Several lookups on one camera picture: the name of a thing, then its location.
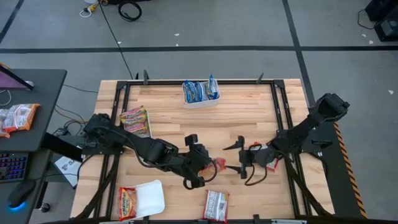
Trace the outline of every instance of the laptop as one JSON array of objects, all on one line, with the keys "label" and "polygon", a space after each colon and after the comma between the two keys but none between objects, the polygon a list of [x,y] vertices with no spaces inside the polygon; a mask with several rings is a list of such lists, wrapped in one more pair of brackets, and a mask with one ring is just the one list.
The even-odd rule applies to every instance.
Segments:
[{"label": "laptop", "polygon": [[25,81],[0,64],[0,90],[33,90],[34,84]]}]

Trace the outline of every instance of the keyboard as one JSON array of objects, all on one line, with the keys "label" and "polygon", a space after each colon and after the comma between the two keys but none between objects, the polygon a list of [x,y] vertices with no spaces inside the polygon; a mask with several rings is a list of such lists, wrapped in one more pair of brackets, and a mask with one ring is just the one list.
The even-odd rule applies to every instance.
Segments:
[{"label": "keyboard", "polygon": [[24,180],[27,159],[27,152],[0,152],[0,184]]}]

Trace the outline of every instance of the food package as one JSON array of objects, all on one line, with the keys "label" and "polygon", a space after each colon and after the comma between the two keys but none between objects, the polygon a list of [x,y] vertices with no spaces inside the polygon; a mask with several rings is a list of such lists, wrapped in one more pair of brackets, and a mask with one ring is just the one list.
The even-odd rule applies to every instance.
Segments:
[{"label": "food package", "polygon": [[7,118],[4,120],[3,130],[7,133],[18,130],[29,130],[36,109],[39,106],[37,103],[12,106],[8,110]]},{"label": "food package", "polygon": [[227,223],[229,193],[206,190],[203,219]]},{"label": "food package", "polygon": [[195,88],[197,89],[197,102],[209,100],[209,98],[207,97],[206,87],[204,83],[196,82]]},{"label": "food package", "polygon": [[210,75],[209,78],[207,95],[209,97],[209,100],[215,100],[218,98],[218,88],[216,82],[214,81],[213,75]]},{"label": "food package", "polygon": [[185,101],[187,103],[197,102],[197,90],[193,82],[185,80],[183,84],[183,91],[185,94]]},{"label": "food package", "polygon": [[130,220],[137,214],[137,191],[134,187],[120,187],[118,201],[119,221]]},{"label": "food package", "polygon": [[[213,159],[213,161],[216,163],[217,173],[220,173],[221,171],[226,169],[225,165],[226,160],[224,158],[217,157]],[[214,173],[215,173],[214,164],[211,162],[207,164],[203,170],[199,171],[199,176],[205,179],[209,179],[214,175]]]},{"label": "food package", "polygon": [[[251,145],[249,148],[250,148],[250,150],[260,150],[260,149],[266,149],[266,148],[268,148],[268,146],[266,144],[254,142],[254,144]],[[267,166],[266,166],[267,169],[275,172],[278,162],[279,162],[279,160],[275,158],[272,162],[267,164]]]},{"label": "food package", "polygon": [[0,137],[9,138],[10,134],[8,134],[5,130],[3,130],[2,126],[4,124],[4,120],[7,118],[8,110],[0,109]]},{"label": "food package", "polygon": [[124,130],[141,138],[150,137],[148,114],[144,106],[139,106],[120,115]]},{"label": "food package", "polygon": [[137,108],[134,108],[132,110],[128,110],[128,111],[122,113],[120,115],[120,120],[123,122],[127,119],[135,118],[136,116],[139,116],[144,113],[145,113],[144,106],[139,106]]}]

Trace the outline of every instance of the wooden table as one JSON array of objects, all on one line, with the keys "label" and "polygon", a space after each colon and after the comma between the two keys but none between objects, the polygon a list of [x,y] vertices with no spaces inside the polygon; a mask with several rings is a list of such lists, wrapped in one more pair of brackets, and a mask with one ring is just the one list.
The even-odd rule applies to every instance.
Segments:
[{"label": "wooden table", "polygon": [[[294,125],[308,115],[307,104],[299,79],[285,81],[285,89],[292,113]],[[116,89],[116,80],[102,81],[99,88],[95,113],[111,114]],[[208,150],[211,157],[224,157],[228,165],[240,166],[238,151],[222,151],[232,145],[237,136],[246,138],[246,145],[251,142],[263,142],[275,137],[277,121],[273,105],[271,88],[264,85],[220,85],[221,99],[218,105],[209,108],[188,110],[183,108],[183,95],[180,86],[134,86],[129,95],[128,108],[140,105],[148,110],[153,138],[161,138],[187,151],[184,137],[196,133],[199,142]],[[119,99],[118,114],[121,112],[123,90]],[[284,127],[286,118],[282,109]],[[302,166],[307,187],[326,210],[333,213],[333,206],[323,171],[322,163],[306,154],[302,154]],[[76,189],[71,217],[78,215],[90,201],[98,188],[103,156],[94,156],[81,168],[80,181]],[[254,179],[260,179],[264,170],[258,168]],[[134,152],[126,150],[121,156],[115,195],[120,186],[132,186],[159,179],[165,196],[165,210],[150,217],[151,220],[194,220],[199,219],[205,204],[205,189],[228,192],[231,194],[228,218],[252,219],[253,214],[260,218],[293,218],[289,185],[284,161],[280,161],[277,170],[268,173],[260,184],[247,187],[239,175],[231,170],[220,172],[216,179],[206,183],[205,187],[186,190],[182,178],[157,169],[142,167]],[[298,201],[304,214],[303,201],[299,188]],[[112,220],[118,219],[117,198],[114,197]],[[101,214],[105,214],[108,192],[105,192]]]}]

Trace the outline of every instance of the concrete floor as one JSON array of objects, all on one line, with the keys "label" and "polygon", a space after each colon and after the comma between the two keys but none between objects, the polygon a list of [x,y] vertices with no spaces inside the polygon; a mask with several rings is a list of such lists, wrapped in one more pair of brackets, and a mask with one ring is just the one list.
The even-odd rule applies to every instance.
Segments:
[{"label": "concrete floor", "polygon": [[[17,2],[0,2],[0,28]],[[300,45],[398,45],[382,43],[373,30],[357,25],[357,12],[368,2],[288,0]],[[143,16],[132,23],[122,20],[114,6],[104,7],[121,47],[294,45],[282,0],[152,0],[140,5]],[[117,47],[100,9],[90,18],[78,15],[86,6],[82,0],[24,0],[0,51]],[[367,16],[362,16],[361,21],[370,26]],[[124,56],[133,74],[146,69],[151,79],[206,78],[210,73],[217,78],[256,78],[262,72],[264,78],[302,78],[294,51],[127,52]],[[368,217],[398,220],[394,165],[398,51],[303,52],[303,57],[315,98],[330,91],[351,103],[339,124]],[[65,84],[86,90],[97,90],[104,79],[129,78],[119,53],[0,54],[0,62],[12,68],[63,68],[68,70]],[[95,94],[64,87],[58,104],[88,119],[95,100]],[[49,132],[65,122],[54,113]],[[67,183],[50,184],[45,200],[53,204],[52,210],[35,211],[30,222],[68,218],[73,194]]]}]

